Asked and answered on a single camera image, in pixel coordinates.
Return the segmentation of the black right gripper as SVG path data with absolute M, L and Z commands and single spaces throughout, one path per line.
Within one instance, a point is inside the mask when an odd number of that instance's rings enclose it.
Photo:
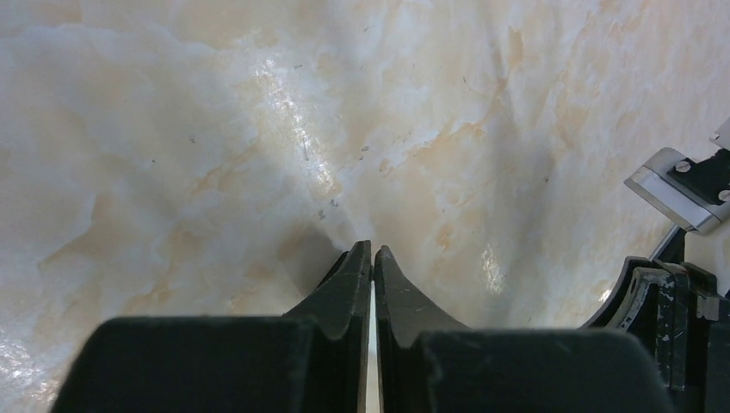
M 714 274 L 684 262 L 673 225 L 650 255 L 629 256 L 585 328 L 656 336 L 654 355 L 677 412 L 729 411 L 729 296 Z

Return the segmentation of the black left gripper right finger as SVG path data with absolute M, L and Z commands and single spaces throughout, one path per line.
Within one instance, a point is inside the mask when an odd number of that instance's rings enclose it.
M 476 330 L 374 258 L 385 412 L 670 412 L 640 341 L 605 328 Z

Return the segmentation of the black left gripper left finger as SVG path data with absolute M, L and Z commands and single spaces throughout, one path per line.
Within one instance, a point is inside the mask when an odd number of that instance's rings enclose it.
M 279 317 L 118 317 L 101 324 L 55 412 L 361 412 L 371 244 L 343 253 Z

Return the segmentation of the white battery cover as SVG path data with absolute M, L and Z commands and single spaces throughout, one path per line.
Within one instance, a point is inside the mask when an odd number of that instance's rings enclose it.
M 375 306 L 375 287 L 371 283 L 368 315 L 368 361 L 365 411 L 380 413 L 380 371 L 378 354 L 377 316 Z

